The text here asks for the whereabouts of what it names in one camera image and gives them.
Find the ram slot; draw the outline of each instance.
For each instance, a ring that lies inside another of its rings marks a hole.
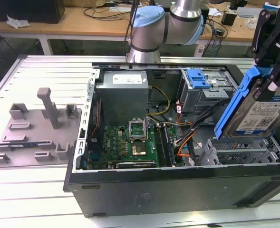
[[[168,130],[167,130],[166,126],[162,127],[162,132],[163,132],[163,138],[165,141],[165,150],[168,154],[171,165],[173,165],[174,164],[174,152],[173,152],[173,148],[170,144]]]

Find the hard drive label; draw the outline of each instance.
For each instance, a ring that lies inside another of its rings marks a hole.
[[[261,133],[280,115],[280,97],[274,97],[274,102],[256,102],[247,113],[237,133],[254,134]]]

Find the yellow wire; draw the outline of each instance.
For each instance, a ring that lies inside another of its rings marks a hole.
[[[170,107],[170,101],[169,101],[167,95],[161,89],[159,89],[158,87],[156,87],[154,85],[152,87],[157,89],[158,91],[160,91],[160,93],[165,96],[165,98],[167,99],[167,107],[164,111],[161,111],[161,112],[158,112],[158,113],[147,113],[146,115],[161,115],[163,113],[166,113],[169,110],[169,107]]]

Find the paper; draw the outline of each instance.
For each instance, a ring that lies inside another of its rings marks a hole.
[[[216,8],[210,8],[208,15],[216,17],[221,16],[222,14]]]
[[[7,24],[12,26],[13,28],[16,28],[18,29],[19,27],[29,27],[30,24],[27,20],[16,20],[16,19],[13,19],[13,18],[10,18],[8,15],[8,20],[7,20]]]

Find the blue joint cap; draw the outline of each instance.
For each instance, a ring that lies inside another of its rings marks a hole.
[[[140,28],[151,25],[160,20],[164,15],[164,9],[160,6],[144,6],[137,10],[134,27]]]
[[[187,69],[187,76],[194,89],[209,89],[211,85],[206,81],[205,75],[200,69]]]

